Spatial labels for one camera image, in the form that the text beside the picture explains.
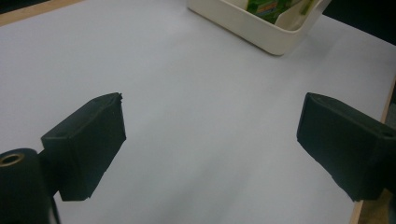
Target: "dark floor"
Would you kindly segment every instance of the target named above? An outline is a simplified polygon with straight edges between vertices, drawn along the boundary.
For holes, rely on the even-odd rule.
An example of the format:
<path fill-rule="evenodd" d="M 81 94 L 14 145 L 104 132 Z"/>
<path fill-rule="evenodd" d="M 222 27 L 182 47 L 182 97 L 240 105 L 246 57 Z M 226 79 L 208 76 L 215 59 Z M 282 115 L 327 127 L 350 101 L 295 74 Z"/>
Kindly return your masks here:
<path fill-rule="evenodd" d="M 396 1 L 332 0 L 324 15 L 396 46 Z"/>
<path fill-rule="evenodd" d="M 0 0 L 0 14 L 47 1 L 49 0 Z"/>

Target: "white basket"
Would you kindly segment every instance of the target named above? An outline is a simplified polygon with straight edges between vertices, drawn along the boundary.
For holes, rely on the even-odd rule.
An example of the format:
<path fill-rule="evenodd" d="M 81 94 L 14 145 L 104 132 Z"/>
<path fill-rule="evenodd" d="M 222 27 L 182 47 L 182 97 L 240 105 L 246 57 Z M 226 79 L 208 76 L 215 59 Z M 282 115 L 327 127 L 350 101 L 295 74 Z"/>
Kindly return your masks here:
<path fill-rule="evenodd" d="M 310 12 L 303 17 L 300 10 L 305 2 L 279 15 L 276 24 L 247 12 L 248 0 L 188 0 L 188 8 L 259 48 L 282 55 L 298 44 L 331 0 L 315 0 Z"/>

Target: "white table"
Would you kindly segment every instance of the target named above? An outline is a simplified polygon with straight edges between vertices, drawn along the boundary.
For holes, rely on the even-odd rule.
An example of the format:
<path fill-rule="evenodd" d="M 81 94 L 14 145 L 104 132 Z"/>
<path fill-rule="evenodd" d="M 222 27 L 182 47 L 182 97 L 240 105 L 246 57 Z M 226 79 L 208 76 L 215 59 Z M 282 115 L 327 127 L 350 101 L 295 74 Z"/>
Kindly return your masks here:
<path fill-rule="evenodd" d="M 122 92 L 127 141 L 63 224 L 348 223 L 354 203 L 298 144 L 308 91 L 380 119 L 396 47 L 322 16 L 271 56 L 185 0 L 86 0 L 0 28 L 1 152 Z"/>

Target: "white tabletop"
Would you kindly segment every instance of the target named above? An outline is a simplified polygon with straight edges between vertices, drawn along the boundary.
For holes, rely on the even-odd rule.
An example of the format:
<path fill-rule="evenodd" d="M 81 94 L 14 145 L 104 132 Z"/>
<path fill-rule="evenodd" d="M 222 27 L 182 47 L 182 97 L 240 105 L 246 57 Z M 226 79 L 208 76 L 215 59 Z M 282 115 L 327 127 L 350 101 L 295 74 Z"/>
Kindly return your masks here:
<path fill-rule="evenodd" d="M 127 140 L 63 224 L 348 223 L 353 202 L 296 140 L 304 95 L 380 119 L 396 47 L 322 16 L 274 57 L 185 0 L 85 0 L 0 28 L 1 152 L 121 92 Z"/>

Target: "green package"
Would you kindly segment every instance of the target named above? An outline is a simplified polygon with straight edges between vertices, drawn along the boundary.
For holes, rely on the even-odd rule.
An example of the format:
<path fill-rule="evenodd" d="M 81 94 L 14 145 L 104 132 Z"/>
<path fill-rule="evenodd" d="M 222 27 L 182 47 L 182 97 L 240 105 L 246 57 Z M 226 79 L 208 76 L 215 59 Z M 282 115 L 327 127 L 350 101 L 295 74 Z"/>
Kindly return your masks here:
<path fill-rule="evenodd" d="M 274 24 L 288 10 L 292 0 L 248 0 L 247 11 Z"/>

